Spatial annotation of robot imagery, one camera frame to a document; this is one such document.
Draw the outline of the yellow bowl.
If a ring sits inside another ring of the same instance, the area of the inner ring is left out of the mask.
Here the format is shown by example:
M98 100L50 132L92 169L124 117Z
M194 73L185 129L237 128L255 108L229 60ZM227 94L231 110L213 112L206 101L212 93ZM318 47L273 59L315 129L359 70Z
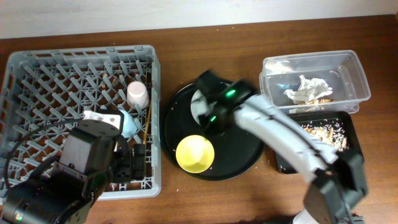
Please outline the yellow bowl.
M215 159L215 150L207 138L201 135L190 135L178 143L175 157L177 164L184 171L198 174L211 167Z

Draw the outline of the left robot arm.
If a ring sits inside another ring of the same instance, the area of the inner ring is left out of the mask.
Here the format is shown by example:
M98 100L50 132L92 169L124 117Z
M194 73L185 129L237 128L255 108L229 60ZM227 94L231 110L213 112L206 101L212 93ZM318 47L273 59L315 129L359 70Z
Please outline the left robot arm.
M39 164L27 180L10 186L1 223L84 223L90 208L111 184L145 177L145 152L128 139L137 126L124 110L84 111L62 153Z

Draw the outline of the pink plastic cup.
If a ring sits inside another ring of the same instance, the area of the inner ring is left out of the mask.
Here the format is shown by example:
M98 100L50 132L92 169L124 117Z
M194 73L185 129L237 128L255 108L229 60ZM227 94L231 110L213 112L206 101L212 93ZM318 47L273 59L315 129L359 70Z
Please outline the pink plastic cup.
M133 81L127 86L127 103L131 108L135 106L144 109L149 104L149 94L145 84Z

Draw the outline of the white paper napkin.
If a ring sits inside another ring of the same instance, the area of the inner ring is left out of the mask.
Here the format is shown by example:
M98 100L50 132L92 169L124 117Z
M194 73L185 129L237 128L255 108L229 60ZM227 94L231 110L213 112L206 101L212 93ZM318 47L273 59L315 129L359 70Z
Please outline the white paper napkin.
M300 75L299 79L300 86L297 90L288 89L284 91L284 95L295 104L309 103L333 93L333 88L324 79L306 79L304 75Z

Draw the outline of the wooden chopstick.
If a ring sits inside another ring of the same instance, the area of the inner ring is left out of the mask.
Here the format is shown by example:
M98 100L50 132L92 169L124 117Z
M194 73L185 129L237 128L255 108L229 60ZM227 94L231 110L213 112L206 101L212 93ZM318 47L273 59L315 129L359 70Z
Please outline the wooden chopstick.
M148 113L147 113L147 120L146 120L146 126L145 126L145 131L144 131L144 139L143 139L143 142L142 142L143 145L146 145L146 143L147 143L147 134L149 132L151 113L152 113L152 105L150 104L149 110L148 110Z

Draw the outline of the food scraps rice and shells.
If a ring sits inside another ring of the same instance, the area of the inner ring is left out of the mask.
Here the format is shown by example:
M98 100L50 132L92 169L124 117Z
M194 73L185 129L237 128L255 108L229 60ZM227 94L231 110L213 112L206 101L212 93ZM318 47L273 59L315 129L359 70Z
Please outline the food scraps rice and shells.
M311 136L333 146L341 152L349 148L348 138L345 135L345 130L340 124L314 126L312 123L310 123L303 124L302 129L304 129Z

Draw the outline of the brown Nescafe sachet wrapper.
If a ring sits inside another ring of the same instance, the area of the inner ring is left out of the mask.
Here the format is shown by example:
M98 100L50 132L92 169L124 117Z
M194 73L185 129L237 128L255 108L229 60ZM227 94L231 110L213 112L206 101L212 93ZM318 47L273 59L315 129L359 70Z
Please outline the brown Nescafe sachet wrapper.
M316 111L323 111L325 110L325 107L323 106L323 104L325 103L331 103L334 102L335 100L333 99L328 99L328 98L320 98L317 100L312 100L312 101L299 101L298 105L311 105L311 107L306 107L306 108L295 108L295 109L291 109L289 110L290 114L295 114L295 113L309 113L309 112L316 112Z

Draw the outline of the blue plastic cup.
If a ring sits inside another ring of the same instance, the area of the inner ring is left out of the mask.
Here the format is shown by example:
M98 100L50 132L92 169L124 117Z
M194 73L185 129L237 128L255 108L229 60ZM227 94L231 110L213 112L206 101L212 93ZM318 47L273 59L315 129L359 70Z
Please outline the blue plastic cup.
M119 110L123 114L123 130L122 136L124 138L130 138L136 134L138 128L134 122L133 117L126 110Z

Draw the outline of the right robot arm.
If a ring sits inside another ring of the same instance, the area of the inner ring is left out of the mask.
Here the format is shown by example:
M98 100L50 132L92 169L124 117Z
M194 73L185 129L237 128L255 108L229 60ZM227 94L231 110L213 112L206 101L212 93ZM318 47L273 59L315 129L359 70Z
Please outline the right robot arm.
M287 223L364 223L352 209L368 194L363 154L339 151L304 131L247 80L229 85L211 70L193 82L208 110L199 114L206 135L237 126L281 155L308 184L304 208Z

